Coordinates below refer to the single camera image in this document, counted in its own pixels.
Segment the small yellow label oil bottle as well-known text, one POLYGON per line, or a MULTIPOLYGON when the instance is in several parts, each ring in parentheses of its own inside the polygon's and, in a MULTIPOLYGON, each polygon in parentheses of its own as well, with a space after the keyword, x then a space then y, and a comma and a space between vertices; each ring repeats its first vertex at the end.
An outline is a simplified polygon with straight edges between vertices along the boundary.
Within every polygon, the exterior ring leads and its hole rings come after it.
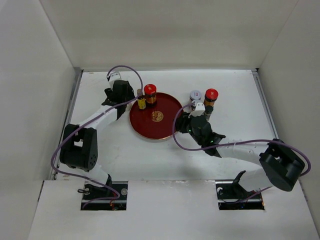
POLYGON ((137 96, 138 96, 138 98, 137 98, 138 108, 140 110, 144 110, 147 107, 147 105, 146 105, 145 96, 144 96, 141 88, 137 90, 137 96))

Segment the red lid chili sauce jar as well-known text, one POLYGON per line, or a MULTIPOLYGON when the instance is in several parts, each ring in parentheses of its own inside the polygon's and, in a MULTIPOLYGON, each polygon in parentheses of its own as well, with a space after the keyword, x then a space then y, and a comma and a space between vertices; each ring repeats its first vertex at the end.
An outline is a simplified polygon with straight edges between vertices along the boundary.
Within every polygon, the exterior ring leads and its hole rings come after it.
POLYGON ((153 106, 157 103, 157 87, 154 84, 144 86, 145 101, 148 105, 153 106))

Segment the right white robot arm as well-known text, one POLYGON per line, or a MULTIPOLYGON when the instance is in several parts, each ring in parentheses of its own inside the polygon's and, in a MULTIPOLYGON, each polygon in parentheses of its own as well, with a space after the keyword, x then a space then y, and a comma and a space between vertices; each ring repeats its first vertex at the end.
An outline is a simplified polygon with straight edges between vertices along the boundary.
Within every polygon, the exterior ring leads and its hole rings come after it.
POLYGON ((175 117, 173 132, 189 134, 203 151, 211 157, 232 158, 253 163, 257 170, 241 170, 234 179, 232 192, 238 198, 251 190, 276 187, 282 191, 293 190, 303 170, 309 166, 301 159, 302 153, 280 139, 240 141, 213 132, 206 118, 183 112, 175 117))

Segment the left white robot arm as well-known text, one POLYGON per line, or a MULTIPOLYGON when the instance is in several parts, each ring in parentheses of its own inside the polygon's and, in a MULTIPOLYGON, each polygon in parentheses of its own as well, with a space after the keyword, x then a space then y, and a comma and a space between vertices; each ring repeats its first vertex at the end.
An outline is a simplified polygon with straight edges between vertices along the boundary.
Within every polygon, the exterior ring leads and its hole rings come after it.
POLYGON ((100 199, 112 195, 110 176, 98 164, 98 136, 126 111, 125 102, 135 98, 134 90, 126 80, 113 80, 111 88, 105 90, 106 100, 89 118, 78 124, 69 123, 64 128, 63 139, 67 140, 60 149, 59 160, 77 175, 93 180, 95 193, 100 199))

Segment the black cap spice bottle right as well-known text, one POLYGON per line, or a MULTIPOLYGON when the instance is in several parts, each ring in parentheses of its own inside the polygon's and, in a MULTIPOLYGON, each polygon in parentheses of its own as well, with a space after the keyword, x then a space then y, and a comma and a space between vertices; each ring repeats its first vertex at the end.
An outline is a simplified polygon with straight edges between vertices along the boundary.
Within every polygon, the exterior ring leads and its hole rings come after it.
POLYGON ((207 105, 205 107, 205 111, 204 111, 203 115, 204 115, 207 122, 210 120, 210 117, 211 117, 213 111, 214 111, 214 107, 212 105, 207 105))

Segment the white lid sauce jar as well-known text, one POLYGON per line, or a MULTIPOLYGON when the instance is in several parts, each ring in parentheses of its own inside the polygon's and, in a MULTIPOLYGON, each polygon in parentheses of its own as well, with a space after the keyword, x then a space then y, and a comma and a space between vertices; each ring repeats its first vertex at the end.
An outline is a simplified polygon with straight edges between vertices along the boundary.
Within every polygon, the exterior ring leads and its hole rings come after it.
POLYGON ((190 101, 194 100, 201 100, 202 99, 202 93, 199 90, 192 90, 189 94, 190 101))

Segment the red lid chili jar right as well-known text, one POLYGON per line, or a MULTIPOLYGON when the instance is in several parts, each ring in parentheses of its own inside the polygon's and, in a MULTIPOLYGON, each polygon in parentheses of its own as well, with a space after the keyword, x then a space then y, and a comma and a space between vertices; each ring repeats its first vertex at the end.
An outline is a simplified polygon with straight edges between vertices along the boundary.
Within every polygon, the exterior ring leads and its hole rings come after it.
POLYGON ((214 106, 216 100, 218 99, 219 92, 214 88, 209 88, 204 94, 204 106, 214 106))

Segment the round red tray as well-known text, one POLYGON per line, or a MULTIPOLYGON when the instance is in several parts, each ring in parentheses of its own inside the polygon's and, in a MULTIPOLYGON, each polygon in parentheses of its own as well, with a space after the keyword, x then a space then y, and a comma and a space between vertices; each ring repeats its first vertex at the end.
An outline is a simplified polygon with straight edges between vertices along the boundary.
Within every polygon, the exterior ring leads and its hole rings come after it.
POLYGON ((158 92, 156 98, 156 105, 145 109, 139 109, 135 102, 129 112, 129 120, 135 132, 142 137, 163 140, 172 135, 173 121, 182 105, 167 93, 158 92))

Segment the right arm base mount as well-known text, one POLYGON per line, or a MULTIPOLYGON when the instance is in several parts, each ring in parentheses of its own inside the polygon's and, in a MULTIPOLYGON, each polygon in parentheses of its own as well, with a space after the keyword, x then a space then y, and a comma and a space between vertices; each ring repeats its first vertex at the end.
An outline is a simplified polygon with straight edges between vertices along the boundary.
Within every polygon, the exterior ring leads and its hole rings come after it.
POLYGON ((215 182, 217 205, 221 211, 264 210, 262 194, 246 191, 239 181, 246 171, 241 171, 234 179, 215 182))

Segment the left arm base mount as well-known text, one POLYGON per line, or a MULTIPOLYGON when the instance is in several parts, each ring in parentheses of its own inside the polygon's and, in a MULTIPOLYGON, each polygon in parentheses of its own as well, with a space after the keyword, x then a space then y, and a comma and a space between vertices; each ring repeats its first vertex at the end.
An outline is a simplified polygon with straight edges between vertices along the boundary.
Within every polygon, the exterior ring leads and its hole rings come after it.
POLYGON ((86 182, 83 188, 77 190, 79 194, 82 194, 80 209, 82 211, 125 211, 129 183, 113 181, 111 187, 119 194, 86 182))

